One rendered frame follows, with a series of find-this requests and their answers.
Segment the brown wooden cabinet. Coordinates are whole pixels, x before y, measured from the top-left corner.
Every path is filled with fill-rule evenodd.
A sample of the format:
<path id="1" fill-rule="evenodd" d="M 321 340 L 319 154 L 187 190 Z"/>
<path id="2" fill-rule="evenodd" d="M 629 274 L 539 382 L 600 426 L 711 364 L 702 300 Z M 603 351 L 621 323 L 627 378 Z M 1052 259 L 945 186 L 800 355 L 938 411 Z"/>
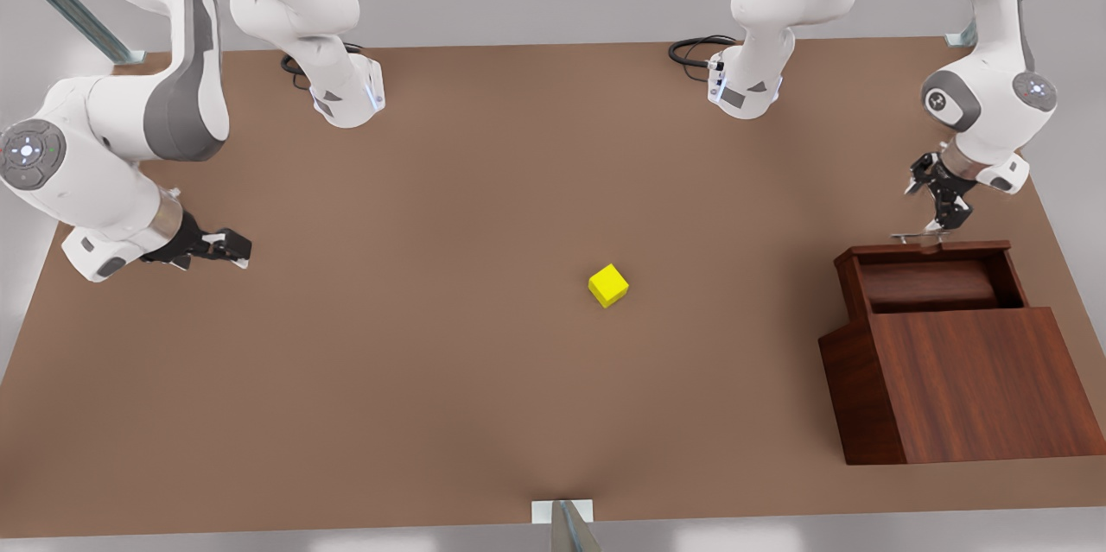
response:
<path id="1" fill-rule="evenodd" d="M 851 465 L 1106 456 L 1050 308 L 872 314 L 820 352 Z"/>

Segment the yellow cube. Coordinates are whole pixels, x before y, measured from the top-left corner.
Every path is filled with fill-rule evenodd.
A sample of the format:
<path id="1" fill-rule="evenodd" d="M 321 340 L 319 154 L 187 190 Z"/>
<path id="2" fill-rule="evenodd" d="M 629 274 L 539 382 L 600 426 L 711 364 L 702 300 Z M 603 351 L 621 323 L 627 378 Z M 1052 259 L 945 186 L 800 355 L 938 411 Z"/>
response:
<path id="1" fill-rule="evenodd" d="M 611 308 L 627 293 L 628 289 L 628 281 L 613 264 L 604 265 L 603 269 L 588 278 L 588 291 L 598 301 L 601 308 Z"/>

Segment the brown wooden drawer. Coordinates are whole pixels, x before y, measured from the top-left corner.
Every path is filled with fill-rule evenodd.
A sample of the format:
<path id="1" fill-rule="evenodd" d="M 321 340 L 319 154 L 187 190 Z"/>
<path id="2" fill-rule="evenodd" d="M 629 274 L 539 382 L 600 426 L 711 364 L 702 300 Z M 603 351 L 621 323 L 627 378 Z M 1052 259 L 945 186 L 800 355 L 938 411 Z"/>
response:
<path id="1" fill-rule="evenodd" d="M 1027 308 L 1006 240 L 852 246 L 838 256 L 849 317 Z"/>

